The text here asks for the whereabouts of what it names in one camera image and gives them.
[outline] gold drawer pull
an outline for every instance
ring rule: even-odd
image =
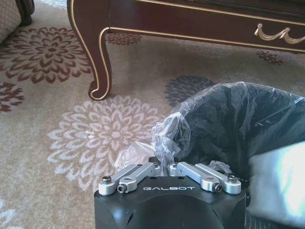
[[[275,35],[267,35],[263,32],[263,24],[259,23],[257,25],[256,31],[254,32],[254,35],[259,36],[264,41],[272,41],[278,37],[280,39],[284,38],[284,40],[288,44],[297,44],[297,43],[305,41],[305,36],[300,39],[293,39],[293,38],[289,37],[289,34],[288,34],[289,31],[290,31],[290,28],[287,27]]]

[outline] black trash can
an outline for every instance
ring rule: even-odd
[[[254,83],[207,88],[174,108],[152,130],[162,171],[175,161],[225,162],[249,179],[249,159],[305,140],[305,98]],[[287,228],[246,215],[246,228]]]

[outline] carpet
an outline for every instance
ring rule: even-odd
[[[0,45],[0,225],[93,228],[93,193],[120,150],[216,83],[247,81],[305,96],[305,55],[107,34],[110,96],[93,101],[92,70],[63,0],[36,0],[33,24]]]

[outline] curved table leg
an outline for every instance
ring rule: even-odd
[[[68,0],[68,15],[92,66],[94,81],[89,96],[102,100],[111,90],[111,65],[104,38],[109,29],[109,1]]]

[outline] wooden table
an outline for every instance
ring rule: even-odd
[[[68,0],[68,14],[91,62],[94,100],[111,90],[109,31],[305,53],[303,0]]]

